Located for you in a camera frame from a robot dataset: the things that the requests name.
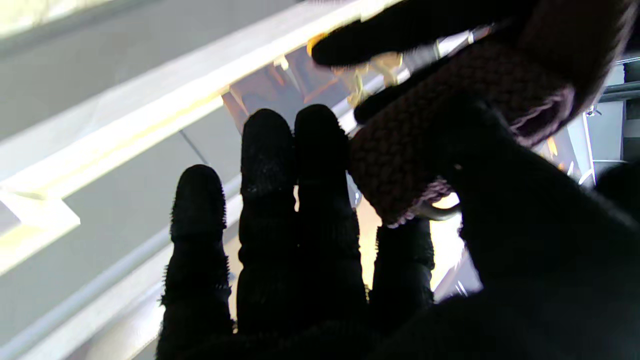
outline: glove finger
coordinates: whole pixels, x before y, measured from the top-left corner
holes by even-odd
[[[367,21],[332,31],[312,49],[324,66],[349,66],[389,51],[403,52],[478,26],[527,14],[537,0],[405,0]]]

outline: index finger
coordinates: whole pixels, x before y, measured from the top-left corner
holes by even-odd
[[[331,32],[312,49],[316,63],[348,66],[390,51],[403,52],[478,26],[531,11],[538,0],[404,0],[367,21]]]

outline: gray wall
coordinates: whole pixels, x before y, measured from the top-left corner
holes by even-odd
[[[0,58],[0,139],[294,4],[155,0]]]

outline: gloved hand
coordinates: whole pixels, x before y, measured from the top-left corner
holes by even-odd
[[[346,182],[347,142],[335,115],[322,105],[298,113],[294,135],[271,110],[258,111],[245,124],[239,223],[243,270],[238,333],[233,335],[220,179],[205,165],[183,173],[173,205],[175,247],[162,299],[166,312],[159,359],[175,359],[203,344],[212,344],[204,352],[217,356],[225,351],[236,357],[263,354],[305,332],[312,333],[310,343],[324,347],[321,351],[335,351],[321,345],[327,341],[346,342],[351,350],[343,353],[361,355],[370,351],[376,334],[393,332],[433,303],[429,224],[415,219],[398,229],[378,230],[380,254],[369,309],[358,220]],[[294,210],[296,184],[299,211]],[[323,324],[333,325],[323,330]],[[303,351],[308,346],[299,345]]]

